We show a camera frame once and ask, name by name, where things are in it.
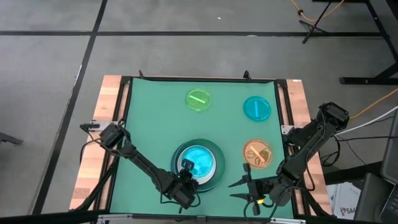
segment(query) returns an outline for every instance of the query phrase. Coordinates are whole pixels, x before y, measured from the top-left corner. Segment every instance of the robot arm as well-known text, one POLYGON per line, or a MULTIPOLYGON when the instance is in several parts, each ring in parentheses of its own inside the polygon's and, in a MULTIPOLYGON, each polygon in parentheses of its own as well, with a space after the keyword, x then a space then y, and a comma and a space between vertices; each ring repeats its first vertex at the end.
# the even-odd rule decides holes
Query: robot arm
POLYGON ((307 162, 337 131, 345 129, 348 124, 348 112, 334 103, 323 104, 319 107, 317 117, 303 128, 292 128, 286 136, 286 144, 295 145, 300 150, 286 157, 277 169, 273 179, 252 179, 249 164, 244 164, 246 175, 234 187, 247 184, 248 194, 234 194, 254 202, 253 212, 259 214, 259 203, 269 194, 269 198, 277 206, 284 206, 292 197, 292 189, 297 186, 300 177, 307 168, 307 162))
MULTIPOLYGON (((106 127, 99 136, 101 147, 107 151, 112 150, 122 138, 127 137, 129 139, 130 137, 124 128, 113 123, 106 127)), ((184 159, 182 161, 183 169, 176 175, 156 167, 130 141, 126 141, 117 153, 119 156, 129 159, 140 170, 145 172, 152 179, 156 189, 169 200, 174 199, 184 209, 191 206, 198 188, 198 182, 192 179, 192 174, 190 173, 194 166, 192 161, 184 159)))

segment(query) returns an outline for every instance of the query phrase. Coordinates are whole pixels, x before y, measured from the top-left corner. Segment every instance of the black table leg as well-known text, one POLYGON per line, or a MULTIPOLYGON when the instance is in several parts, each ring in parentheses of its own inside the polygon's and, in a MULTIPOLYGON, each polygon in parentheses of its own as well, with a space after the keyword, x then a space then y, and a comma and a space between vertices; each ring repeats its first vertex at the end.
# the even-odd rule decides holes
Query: black table leg
POLYGON ((310 38, 310 36, 311 36, 311 34, 313 33, 314 30, 327 33, 327 32, 324 31, 323 29, 319 29, 319 28, 317 27, 317 25, 318 25, 319 21, 321 20, 321 18, 323 17, 323 15, 325 14, 326 10, 328 10, 330 4, 331 4, 331 2, 328 3, 328 5, 327 5, 326 8, 323 10, 323 12, 321 13, 321 15, 319 16, 319 18, 317 19, 317 21, 315 22, 314 25, 311 25, 311 24, 309 24, 309 23, 307 23, 307 22, 304 22, 304 21, 301 21, 301 20, 299 21, 301 24, 305 24, 305 25, 308 26, 308 28, 310 28, 310 31, 308 32, 307 36, 305 36, 304 39, 303 39, 303 42, 302 42, 303 44, 305 44, 305 43, 307 42, 308 38, 310 38))
POLYGON ((391 65, 389 68, 382 71, 380 74, 372 78, 361 77, 341 77, 341 84, 355 84, 355 85, 398 85, 398 78, 390 78, 398 73, 398 62, 391 65))
POLYGON ((22 144, 23 140, 14 138, 12 136, 9 136, 8 134, 0 133, 0 142, 9 142, 9 143, 20 145, 20 144, 22 144))

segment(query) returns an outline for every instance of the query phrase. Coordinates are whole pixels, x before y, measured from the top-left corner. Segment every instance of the yellow object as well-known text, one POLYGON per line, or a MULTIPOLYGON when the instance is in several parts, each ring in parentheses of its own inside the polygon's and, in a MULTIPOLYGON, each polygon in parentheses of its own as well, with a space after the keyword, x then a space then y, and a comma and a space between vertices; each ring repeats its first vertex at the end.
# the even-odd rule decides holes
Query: yellow object
POLYGON ((390 92, 389 94, 387 94, 386 96, 383 96, 382 98, 376 100, 376 102, 372 103, 371 105, 369 105, 367 108, 363 109, 361 112, 359 112, 357 115, 350 117, 350 119, 355 119, 359 116, 361 116, 361 114, 363 114, 365 111, 367 111, 368 109, 370 109, 372 106, 378 104, 380 101, 386 99, 387 97, 393 95, 396 91, 398 91, 398 88, 395 89, 394 91, 390 92))
POLYGON ((262 204, 262 203, 264 203, 264 201, 265 201, 264 198, 263 198, 263 199, 259 199, 259 200, 257 200, 257 203, 258 203, 258 204, 262 204))
POLYGON ((255 153, 255 155, 261 160, 261 162, 266 162, 266 160, 257 152, 257 150, 253 147, 250 146, 250 149, 255 153))
MULTIPOLYGON (((299 11, 300 8, 299 8, 298 5, 296 4, 296 2, 294 2, 293 0, 290 0, 290 1, 294 4, 294 6, 296 7, 297 11, 299 11)), ((322 18, 328 17, 328 16, 329 16, 334 10, 336 10, 343 2, 344 2, 344 0, 341 0, 341 2, 340 2, 337 6, 335 6, 330 12, 328 12, 328 13, 326 13, 324 16, 322 16, 322 18)), ((304 13, 302 13, 302 12, 300 13, 300 15, 303 16, 304 19, 306 19, 306 20, 308 20, 308 21, 310 21, 310 22, 315 22, 315 21, 318 20, 318 19, 309 19, 309 18, 305 17, 305 16, 304 16, 304 13)))

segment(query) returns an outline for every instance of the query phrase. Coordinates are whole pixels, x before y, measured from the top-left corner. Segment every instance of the green petri dish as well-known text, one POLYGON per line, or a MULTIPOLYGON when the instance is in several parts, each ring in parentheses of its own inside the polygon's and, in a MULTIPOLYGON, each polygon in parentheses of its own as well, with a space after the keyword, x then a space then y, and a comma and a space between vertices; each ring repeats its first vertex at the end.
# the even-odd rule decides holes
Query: green petri dish
POLYGON ((185 99, 188 107, 194 111, 204 111, 211 103, 210 94, 202 88, 194 88, 189 91, 185 99))

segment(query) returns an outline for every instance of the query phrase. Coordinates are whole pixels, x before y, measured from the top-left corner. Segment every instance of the white cable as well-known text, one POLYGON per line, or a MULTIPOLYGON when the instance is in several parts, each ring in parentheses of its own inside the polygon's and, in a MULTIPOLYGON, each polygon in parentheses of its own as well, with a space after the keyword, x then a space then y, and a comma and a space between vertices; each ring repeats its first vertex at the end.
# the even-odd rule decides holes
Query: white cable
POLYGON ((375 118, 375 119, 373 119, 373 120, 371 120, 371 121, 369 121, 369 122, 367 122, 367 123, 364 123, 364 124, 362 124, 362 125, 359 125, 358 127, 351 128, 351 129, 345 130, 345 131, 340 131, 339 133, 335 134, 335 136, 338 136, 338 135, 340 135, 340 134, 347 133, 347 132, 349 132, 349 131, 354 131, 355 129, 358 129, 358 128, 362 128, 363 126, 366 126, 366 125, 368 125, 368 124, 371 124, 371 123, 373 123, 373 122, 375 122, 375 121, 377 121, 377 120, 379 120, 379 119, 385 117, 387 114, 393 112, 393 111, 396 110, 396 109, 398 109, 398 106, 396 106, 396 107, 394 107, 393 109, 389 110, 387 113, 381 115, 380 117, 375 118))

